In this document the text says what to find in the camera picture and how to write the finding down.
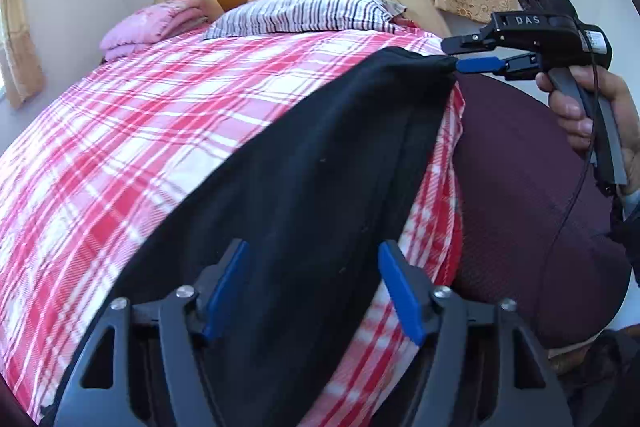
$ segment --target screw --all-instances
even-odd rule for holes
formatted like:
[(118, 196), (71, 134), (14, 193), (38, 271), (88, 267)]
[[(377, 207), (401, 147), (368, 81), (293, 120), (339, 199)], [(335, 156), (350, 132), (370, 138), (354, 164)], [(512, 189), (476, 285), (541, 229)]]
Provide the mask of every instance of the screw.
[(119, 311), (119, 310), (123, 310), (124, 308), (126, 308), (127, 304), (129, 304), (129, 301), (127, 301), (126, 298), (118, 297), (117, 299), (113, 299), (113, 301), (111, 301), (110, 308), (112, 310)]
[(500, 301), (500, 308), (506, 312), (514, 312), (518, 309), (518, 304), (513, 299), (503, 299)]
[(433, 295), (438, 299), (448, 299), (451, 296), (451, 288), (448, 286), (436, 286)]
[(180, 286), (176, 291), (175, 294), (180, 298), (180, 299), (188, 299), (190, 297), (193, 297), (193, 295), (196, 293), (196, 290), (193, 288), (193, 286)]

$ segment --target white sticker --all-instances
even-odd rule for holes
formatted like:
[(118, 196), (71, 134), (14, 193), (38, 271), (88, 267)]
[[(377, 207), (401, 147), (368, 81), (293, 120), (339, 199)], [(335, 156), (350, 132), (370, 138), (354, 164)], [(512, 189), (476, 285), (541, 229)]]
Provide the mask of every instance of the white sticker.
[[(591, 47), (593, 49), (594, 53), (597, 53), (599, 55), (606, 55), (607, 54), (607, 41), (605, 41), (604, 39), (604, 35), (600, 32), (592, 32), (592, 31), (585, 31), (585, 33), (587, 33), (587, 36), (589, 38), (589, 40), (591, 41)], [(587, 42), (585, 42), (584, 40), (584, 36), (582, 34), (582, 32), (580, 32), (580, 40), (582, 41), (582, 50), (585, 52), (589, 51), (589, 47), (587, 45)]]

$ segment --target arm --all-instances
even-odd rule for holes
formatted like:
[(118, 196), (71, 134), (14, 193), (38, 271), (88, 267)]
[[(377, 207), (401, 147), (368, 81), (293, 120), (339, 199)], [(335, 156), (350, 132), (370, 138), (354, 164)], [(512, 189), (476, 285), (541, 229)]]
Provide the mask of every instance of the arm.
[[(584, 89), (593, 91), (593, 69), (572, 66), (575, 80)], [(536, 77), (538, 87), (549, 92), (549, 107), (558, 116), (558, 123), (567, 132), (572, 149), (584, 154), (589, 148), (593, 122), (586, 118), (580, 106), (563, 93), (554, 90), (546, 74)], [(640, 119), (626, 82), (603, 68), (598, 68), (600, 92), (608, 98), (620, 131), (620, 143), (625, 161), (628, 184), (615, 198), (611, 213), (610, 237), (626, 248), (629, 262), (640, 284)]]

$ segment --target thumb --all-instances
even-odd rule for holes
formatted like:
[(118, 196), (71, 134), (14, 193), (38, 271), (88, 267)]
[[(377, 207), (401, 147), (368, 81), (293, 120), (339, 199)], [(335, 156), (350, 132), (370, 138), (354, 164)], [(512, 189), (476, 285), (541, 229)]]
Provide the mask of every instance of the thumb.
[[(610, 73), (603, 67), (598, 66), (597, 69), (598, 87), (606, 98), (613, 101), (621, 96), (630, 95), (628, 87), (621, 77)], [(569, 70), (578, 84), (588, 91), (594, 91), (592, 66), (571, 66)]]

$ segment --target finger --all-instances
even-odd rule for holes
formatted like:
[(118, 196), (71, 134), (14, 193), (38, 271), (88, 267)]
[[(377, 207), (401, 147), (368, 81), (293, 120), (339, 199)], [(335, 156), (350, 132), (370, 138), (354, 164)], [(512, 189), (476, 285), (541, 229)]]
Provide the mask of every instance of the finger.
[(566, 118), (558, 118), (558, 125), (570, 136), (589, 139), (593, 132), (593, 121), (590, 118), (584, 118), (583, 120), (567, 120)]
[(536, 84), (538, 84), (541, 91), (552, 92), (554, 90), (551, 80), (549, 80), (549, 77), (546, 76), (545, 73), (538, 73), (536, 75)]
[[(598, 66), (597, 69), (598, 87), (600, 87), (600, 92), (609, 100), (615, 100), (620, 96), (631, 96), (629, 88), (622, 77), (617, 76), (600, 66)], [(590, 91), (594, 90), (592, 66), (571, 66), (569, 70), (578, 84), (584, 87), (584, 89)]]
[(570, 134), (566, 137), (571, 149), (577, 153), (584, 153), (589, 150), (591, 140), (589, 138), (583, 138), (582, 136), (574, 136)]
[(549, 95), (549, 107), (562, 118), (581, 120), (585, 117), (580, 104), (570, 96), (555, 90)]

